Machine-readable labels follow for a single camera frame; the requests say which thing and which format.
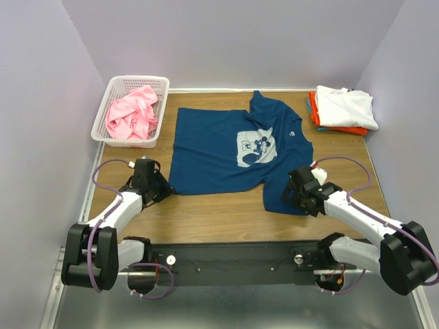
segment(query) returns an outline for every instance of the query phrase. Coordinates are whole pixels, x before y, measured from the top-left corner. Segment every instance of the stack of folded clothes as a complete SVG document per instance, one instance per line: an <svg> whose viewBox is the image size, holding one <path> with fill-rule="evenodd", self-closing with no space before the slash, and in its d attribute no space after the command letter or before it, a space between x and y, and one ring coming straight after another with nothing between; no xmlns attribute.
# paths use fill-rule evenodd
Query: stack of folded clothes
<svg viewBox="0 0 439 329"><path fill-rule="evenodd" d="M372 97L360 90L317 86L316 92L309 93L307 107L319 131L337 130L364 136L368 130L378 130L372 114Z"/></svg>

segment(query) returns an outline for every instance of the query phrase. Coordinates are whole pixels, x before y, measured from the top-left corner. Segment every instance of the wall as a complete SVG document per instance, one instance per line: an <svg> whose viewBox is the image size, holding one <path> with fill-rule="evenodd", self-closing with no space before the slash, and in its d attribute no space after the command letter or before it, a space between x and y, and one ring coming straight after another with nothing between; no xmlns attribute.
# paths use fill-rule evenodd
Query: wall
<svg viewBox="0 0 439 329"><path fill-rule="evenodd" d="M390 214L422 224L439 254L439 23L436 0L407 0L362 75L380 129L367 144ZM427 287L439 323L439 288Z"/></svg>
<svg viewBox="0 0 439 329"><path fill-rule="evenodd" d="M0 30L0 328L39 328L104 84L59 1L0 1Z"/></svg>
<svg viewBox="0 0 439 329"><path fill-rule="evenodd" d="M403 0L62 0L104 82L354 87Z"/></svg>

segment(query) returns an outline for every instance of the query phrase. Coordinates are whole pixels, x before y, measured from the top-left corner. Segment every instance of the cartoon print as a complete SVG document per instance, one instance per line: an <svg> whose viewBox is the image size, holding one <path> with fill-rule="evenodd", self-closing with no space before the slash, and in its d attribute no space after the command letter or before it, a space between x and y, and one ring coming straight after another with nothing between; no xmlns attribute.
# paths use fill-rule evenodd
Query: cartoon print
<svg viewBox="0 0 439 329"><path fill-rule="evenodd" d="M238 133L238 166L249 167L254 163L267 163L275 156L276 146L272 130Z"/></svg>

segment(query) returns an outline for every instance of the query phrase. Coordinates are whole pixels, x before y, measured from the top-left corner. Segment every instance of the wooden table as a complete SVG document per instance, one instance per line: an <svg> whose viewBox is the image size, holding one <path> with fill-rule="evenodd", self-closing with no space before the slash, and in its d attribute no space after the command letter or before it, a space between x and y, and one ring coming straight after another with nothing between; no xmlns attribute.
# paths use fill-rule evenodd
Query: wooden table
<svg viewBox="0 0 439 329"><path fill-rule="evenodd" d="M308 93L283 92L263 95L284 101L303 118L302 129L308 141L313 143L315 159L345 155L361 161L373 170L362 137L342 132L317 132L305 105ZM251 97L252 93L170 94L155 148L105 146L102 161L111 158L135 160L146 154L161 163L163 175L168 178L179 107L248 110ZM347 191L366 183L367 177L363 169L349 161L325 161L321 167L328 171L330 181ZM132 170L123 164L110 163L99 173L98 181L119 188L130 175ZM345 233L352 238L361 237L341 221L329 216L301 217L265 211L262 187L259 185L251 191L240 193L173 195L136 216L120 234L120 238L128 235L144 236L150 238L153 243L181 243L321 239L334 232ZM93 196L90 218L105 209L114 197L113 193L97 188ZM354 197L376 211L388 215L375 176L372 186L356 193Z"/></svg>

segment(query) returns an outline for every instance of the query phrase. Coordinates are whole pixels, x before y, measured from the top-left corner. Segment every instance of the white plastic basket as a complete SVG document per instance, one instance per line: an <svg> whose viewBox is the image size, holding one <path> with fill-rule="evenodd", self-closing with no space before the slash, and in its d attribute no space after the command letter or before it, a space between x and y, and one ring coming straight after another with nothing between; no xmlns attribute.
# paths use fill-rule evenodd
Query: white plastic basket
<svg viewBox="0 0 439 329"><path fill-rule="evenodd" d="M150 139L114 139L110 136L105 126L105 118L108 107L115 99L122 98L130 93L130 90L149 84L157 94L158 101L152 106L154 114L158 118L157 129L150 132ZM169 80L166 77L154 77L151 75L120 75L114 77L108 83L99 110L97 111L95 123L91 130L91 137L95 141L105 142L115 147L144 147L152 148L157 144L157 138L162 127L163 115L169 90Z"/></svg>

